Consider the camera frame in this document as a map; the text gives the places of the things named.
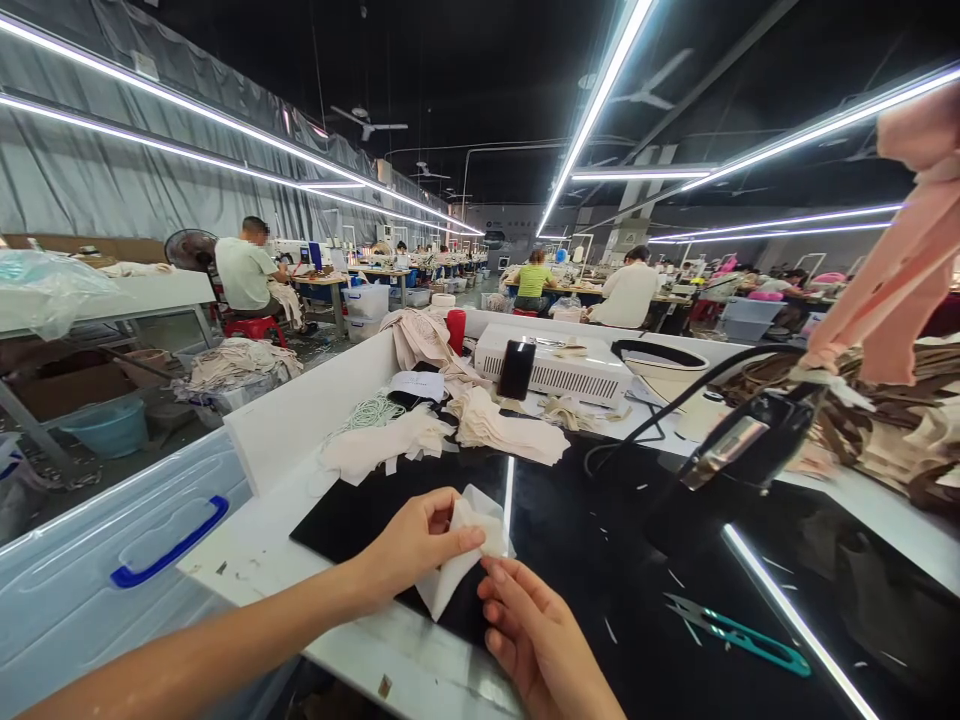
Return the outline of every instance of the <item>hand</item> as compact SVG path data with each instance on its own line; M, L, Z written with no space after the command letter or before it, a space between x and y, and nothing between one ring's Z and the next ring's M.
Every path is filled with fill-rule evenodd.
M493 626L487 648L513 680L535 720L624 718L570 608L516 560L481 560L488 576L477 588Z
M380 536L350 561L368 585L368 612L386 606L447 560L483 545L486 534L481 528L449 532L453 504L459 499L451 487L410 498Z

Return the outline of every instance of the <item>blue bucket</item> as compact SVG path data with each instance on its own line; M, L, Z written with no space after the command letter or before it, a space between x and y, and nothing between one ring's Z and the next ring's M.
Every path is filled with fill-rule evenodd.
M103 460L135 453L147 444L143 400L131 398L74 414L60 429L75 436Z

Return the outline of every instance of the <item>white t-shirt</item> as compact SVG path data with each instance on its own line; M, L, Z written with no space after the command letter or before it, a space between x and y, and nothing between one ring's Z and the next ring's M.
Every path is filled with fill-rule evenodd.
M643 325L650 301L660 289L655 268L646 263L625 265L603 285L605 302L594 306L590 320L615 327L638 328Z
M267 277L279 268L263 248L240 238L217 241L217 273L234 310L261 310L270 302Z
M757 288L757 292L779 292L782 293L793 285L786 280L767 280L763 285Z

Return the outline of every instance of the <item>green shirt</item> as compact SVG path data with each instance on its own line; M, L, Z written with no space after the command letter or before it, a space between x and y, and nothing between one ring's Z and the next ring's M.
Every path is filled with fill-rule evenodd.
M553 273L546 265L524 265L520 268L520 297L540 297L543 295L543 284L553 279Z

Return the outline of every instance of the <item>white box device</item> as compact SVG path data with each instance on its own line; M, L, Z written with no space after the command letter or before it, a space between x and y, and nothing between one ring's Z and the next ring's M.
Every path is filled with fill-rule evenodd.
M474 352L481 376L500 379L508 340L536 343L530 390L551 395L572 395L583 402L617 408L633 382L633 372L595 338L577 338L587 348L586 357L557 357L570 333L531 330L513 325L487 325Z

